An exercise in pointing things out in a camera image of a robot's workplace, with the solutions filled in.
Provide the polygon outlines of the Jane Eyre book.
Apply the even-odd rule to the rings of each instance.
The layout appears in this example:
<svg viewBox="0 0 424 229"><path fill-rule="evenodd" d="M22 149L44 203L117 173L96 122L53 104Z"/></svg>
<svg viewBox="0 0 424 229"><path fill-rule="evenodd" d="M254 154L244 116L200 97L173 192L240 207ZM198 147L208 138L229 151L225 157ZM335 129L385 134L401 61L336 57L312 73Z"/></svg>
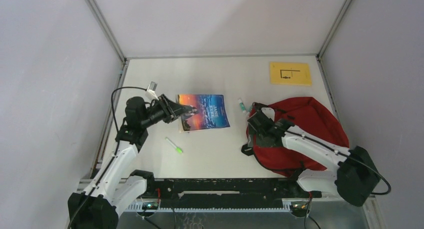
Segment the Jane Eyre book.
<svg viewBox="0 0 424 229"><path fill-rule="evenodd" d="M181 133L230 127L222 94L178 94L176 99L179 104L195 108L180 117Z"/></svg>

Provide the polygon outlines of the green highlighter pen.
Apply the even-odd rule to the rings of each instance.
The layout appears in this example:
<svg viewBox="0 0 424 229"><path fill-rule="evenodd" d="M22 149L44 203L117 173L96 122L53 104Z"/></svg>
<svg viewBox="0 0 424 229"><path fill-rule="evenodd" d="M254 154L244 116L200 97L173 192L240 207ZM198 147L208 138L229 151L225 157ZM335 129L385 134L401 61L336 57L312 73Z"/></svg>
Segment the green highlighter pen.
<svg viewBox="0 0 424 229"><path fill-rule="evenodd" d="M172 146L173 149L175 149L175 151L179 154L183 153L183 150L176 145L171 139L169 139L168 137L165 137L165 140L170 144L170 146Z"/></svg>

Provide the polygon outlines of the red student backpack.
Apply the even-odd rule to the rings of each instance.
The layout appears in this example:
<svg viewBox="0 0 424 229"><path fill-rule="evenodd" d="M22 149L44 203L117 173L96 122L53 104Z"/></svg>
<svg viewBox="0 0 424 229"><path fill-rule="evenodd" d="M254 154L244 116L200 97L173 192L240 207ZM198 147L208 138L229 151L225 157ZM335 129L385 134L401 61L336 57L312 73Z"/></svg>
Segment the red student backpack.
<svg viewBox="0 0 424 229"><path fill-rule="evenodd" d="M274 121L279 119L291 121L322 140L341 147L350 147L349 139L340 122L313 97L292 97L268 105L254 102L250 115L261 108L273 109ZM315 160L287 149L282 144L272 147L260 146L258 137L249 132L246 135L248 143L242 146L241 152L246 156L254 156L256 161L269 171L289 178L301 169L326 170L326 167Z"/></svg>

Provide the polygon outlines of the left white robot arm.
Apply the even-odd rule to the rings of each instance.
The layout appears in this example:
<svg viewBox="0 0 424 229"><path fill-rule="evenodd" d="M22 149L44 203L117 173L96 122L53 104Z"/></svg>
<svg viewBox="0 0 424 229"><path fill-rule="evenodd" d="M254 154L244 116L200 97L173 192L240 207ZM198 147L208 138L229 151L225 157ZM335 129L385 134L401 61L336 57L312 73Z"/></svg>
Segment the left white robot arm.
<svg viewBox="0 0 424 229"><path fill-rule="evenodd" d="M118 186L125 170L141 151L149 127L160 121L169 124L197 112L196 107L179 104L163 94L149 107L140 96L128 99L124 120L115 137L115 149L89 185L80 193L72 193L67 201L68 228L115 229L122 213L138 196L153 196L157 185L152 172L135 170L123 186Z"/></svg>

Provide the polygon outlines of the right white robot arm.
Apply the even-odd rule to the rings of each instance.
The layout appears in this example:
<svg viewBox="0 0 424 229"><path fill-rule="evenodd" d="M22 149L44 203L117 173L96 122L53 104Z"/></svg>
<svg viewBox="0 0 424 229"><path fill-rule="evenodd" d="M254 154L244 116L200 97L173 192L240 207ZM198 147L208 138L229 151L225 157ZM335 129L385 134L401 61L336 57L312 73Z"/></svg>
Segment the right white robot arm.
<svg viewBox="0 0 424 229"><path fill-rule="evenodd" d="M280 143L325 167L324 171L304 169L289 183L289 192L302 197L311 191L340 196L349 204L361 207L374 194L380 181L387 180L378 172L369 153L362 147L350 149L312 135L286 119L274 121L263 111L247 120L255 136L267 143Z"/></svg>

